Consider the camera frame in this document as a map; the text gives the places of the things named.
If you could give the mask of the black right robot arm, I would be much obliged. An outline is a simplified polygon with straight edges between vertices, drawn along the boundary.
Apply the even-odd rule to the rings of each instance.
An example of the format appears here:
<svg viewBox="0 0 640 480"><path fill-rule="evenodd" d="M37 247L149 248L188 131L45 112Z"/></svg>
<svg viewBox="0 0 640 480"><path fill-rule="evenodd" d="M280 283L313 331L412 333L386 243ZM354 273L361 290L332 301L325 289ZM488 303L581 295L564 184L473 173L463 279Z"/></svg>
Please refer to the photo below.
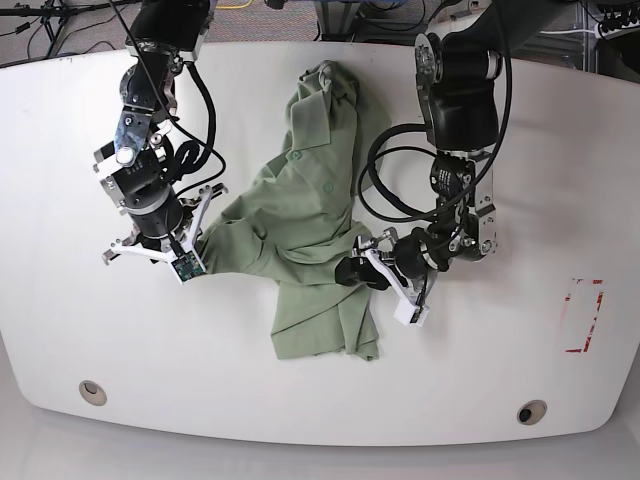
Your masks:
<svg viewBox="0 0 640 480"><path fill-rule="evenodd" d="M201 223L212 199L226 193L216 175L176 190L197 173L214 148L216 111L195 62L210 27L213 1L145 1L126 25L126 48L136 63L123 75L122 110L113 140L94 154L94 171L120 214L133 224L131 234L112 242L105 263L129 254L164 263L179 283L205 274L196 251ZM177 128L175 79L188 72L204 100L206 137L187 133L174 147Z"/></svg>

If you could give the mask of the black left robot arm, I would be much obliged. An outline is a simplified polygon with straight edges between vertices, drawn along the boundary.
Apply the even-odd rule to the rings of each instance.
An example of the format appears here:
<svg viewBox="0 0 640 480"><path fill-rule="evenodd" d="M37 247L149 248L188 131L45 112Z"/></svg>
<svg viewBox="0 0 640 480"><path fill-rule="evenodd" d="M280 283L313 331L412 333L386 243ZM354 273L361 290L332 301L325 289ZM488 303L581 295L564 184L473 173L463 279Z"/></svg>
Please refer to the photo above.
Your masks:
<svg viewBox="0 0 640 480"><path fill-rule="evenodd" d="M369 179L395 209L392 226L426 222L399 237L395 228L360 236L335 270L337 283L392 288L394 317L423 324L439 274L452 261L480 261L497 247L492 167L506 136L512 95L511 54L556 18L563 1L446 1L415 38L416 91L423 120L391 127L372 143L358 179ZM388 140L423 133L432 145L427 184L436 195L429 211L413 208L381 180L377 163Z"/></svg>

